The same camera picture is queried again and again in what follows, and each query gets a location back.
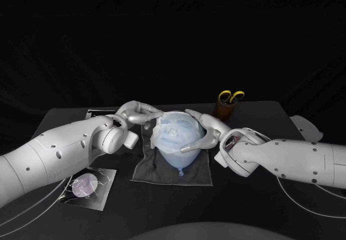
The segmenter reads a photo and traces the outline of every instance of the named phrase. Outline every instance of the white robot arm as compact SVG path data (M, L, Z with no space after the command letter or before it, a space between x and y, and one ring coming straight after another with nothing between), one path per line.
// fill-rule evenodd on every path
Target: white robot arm
M132 149L138 136L128 128L161 115L152 106L129 101L113 115L47 130L0 156L0 208L33 189L71 176L122 145Z
M219 119L188 109L185 112L193 117L197 116L203 127L214 126L211 131L217 131ZM204 138L210 136L207 131L206 128ZM182 146L180 151L188 152L195 146L208 149L214 145L198 145L194 142ZM249 128L229 128L219 139L214 160L243 177L260 165L279 178L346 189L346 147L341 145L288 139L270 140Z

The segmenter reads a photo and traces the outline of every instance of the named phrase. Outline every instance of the table surface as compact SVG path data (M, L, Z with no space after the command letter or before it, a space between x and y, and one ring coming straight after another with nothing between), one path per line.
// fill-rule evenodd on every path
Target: table surface
M211 114L214 103L157 105L162 111L193 109ZM33 138L46 130L84 118L87 109L116 110L119 107L53 108L37 127ZM239 102L226 121L231 129L247 127L273 139L302 140L289 117L275 101ZM131 128L136 134L139 126ZM157 185L129 181L142 159L141 142L132 150L120 147L102 155L92 167L115 169L103 211L56 203L40 218L1 239L87 240L128 239L157 228L193 223L227 222L276 232L292 239L343 239L346 220L317 216L302 210L285 196L276 177L260 166L249 177L236 175L213 160L219 146L208 150L210 186ZM58 183L28 192L0 209L0 223L24 210ZM346 216L346 201L312 184L283 179L282 185L293 199L312 211ZM27 223L48 207L63 186L14 221L0 227L0 235Z

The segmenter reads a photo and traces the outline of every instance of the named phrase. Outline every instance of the yellow scissors handle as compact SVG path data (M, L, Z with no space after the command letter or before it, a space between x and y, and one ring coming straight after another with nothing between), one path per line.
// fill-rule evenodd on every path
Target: yellow scissors handle
M229 98L229 103L231 102L234 96L236 96L236 100L239 101L243 98L243 95L244 95L243 91L236 91Z
M230 96L231 96L230 91L229 91L229 90L224 90L224 91L221 91L220 94L217 95L217 98L219 98L219 100L220 100L223 103L226 103L227 100L229 100L229 98L230 98Z

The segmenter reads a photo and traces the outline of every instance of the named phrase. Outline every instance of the pen holder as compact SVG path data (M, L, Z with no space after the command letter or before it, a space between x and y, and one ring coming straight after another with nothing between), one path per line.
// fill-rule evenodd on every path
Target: pen holder
M233 112L233 109L234 109L234 106L236 106L236 103L237 103L236 97L233 98L233 103L231 104L224 104L221 102L220 98L217 97L217 101L216 101L216 104L214 104L211 116L214 118L217 118L221 122L224 122L229 119L229 117L231 115L231 112Z

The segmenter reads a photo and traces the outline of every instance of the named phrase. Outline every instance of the transparent mask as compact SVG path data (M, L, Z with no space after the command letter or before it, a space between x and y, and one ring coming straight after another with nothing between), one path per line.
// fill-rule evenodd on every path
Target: transparent mask
M204 129L197 120L181 111L168 111L155 120L149 138L151 149L157 147L167 163L177 168L182 176L185 168L195 159L200 149L181 153L180 148L204 136Z

